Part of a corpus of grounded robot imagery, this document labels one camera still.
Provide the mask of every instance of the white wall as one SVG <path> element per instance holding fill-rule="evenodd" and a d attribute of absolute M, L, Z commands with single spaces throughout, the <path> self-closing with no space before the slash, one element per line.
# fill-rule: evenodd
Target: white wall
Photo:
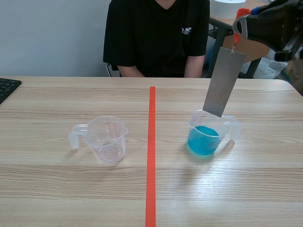
<path fill-rule="evenodd" d="M 0 0 L 0 75 L 107 76 L 110 1 Z"/>

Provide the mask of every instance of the measuring cup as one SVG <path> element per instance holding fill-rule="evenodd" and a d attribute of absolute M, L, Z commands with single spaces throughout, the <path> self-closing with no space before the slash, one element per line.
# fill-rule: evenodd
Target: measuring cup
<path fill-rule="evenodd" d="M 69 134 L 71 147 L 79 148 L 78 136 L 82 136 L 98 160 L 113 163 L 125 154 L 124 136 L 128 133 L 121 119 L 113 116 L 96 118 L 88 124 L 78 124 Z"/>
<path fill-rule="evenodd" d="M 191 115 L 189 123 L 188 146 L 200 155 L 213 154 L 229 129 L 232 128 L 232 140 L 237 140 L 242 125 L 233 116 L 217 117 L 204 110 Z"/>

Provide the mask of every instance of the chair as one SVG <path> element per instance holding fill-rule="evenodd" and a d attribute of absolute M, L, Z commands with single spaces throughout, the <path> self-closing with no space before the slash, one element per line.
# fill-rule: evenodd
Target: chair
<path fill-rule="evenodd" d="M 112 74 L 109 71 L 109 66 L 111 66 L 112 71 L 119 71 L 119 69 L 118 69 L 118 66 L 116 66 L 116 65 L 107 64 L 107 66 L 106 66 L 107 73 L 110 77 L 112 77 Z"/>

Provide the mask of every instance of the black keyboard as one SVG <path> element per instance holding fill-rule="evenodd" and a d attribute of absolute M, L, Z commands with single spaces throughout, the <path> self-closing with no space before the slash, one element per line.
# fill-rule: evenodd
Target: black keyboard
<path fill-rule="evenodd" d="M 21 84 L 20 80 L 0 78 L 0 104 Z"/>

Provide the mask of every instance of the person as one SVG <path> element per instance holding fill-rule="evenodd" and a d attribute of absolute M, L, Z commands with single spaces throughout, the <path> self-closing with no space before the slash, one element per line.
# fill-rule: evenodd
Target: person
<path fill-rule="evenodd" d="M 103 61 L 122 77 L 200 78 L 209 0 L 112 0 Z"/>

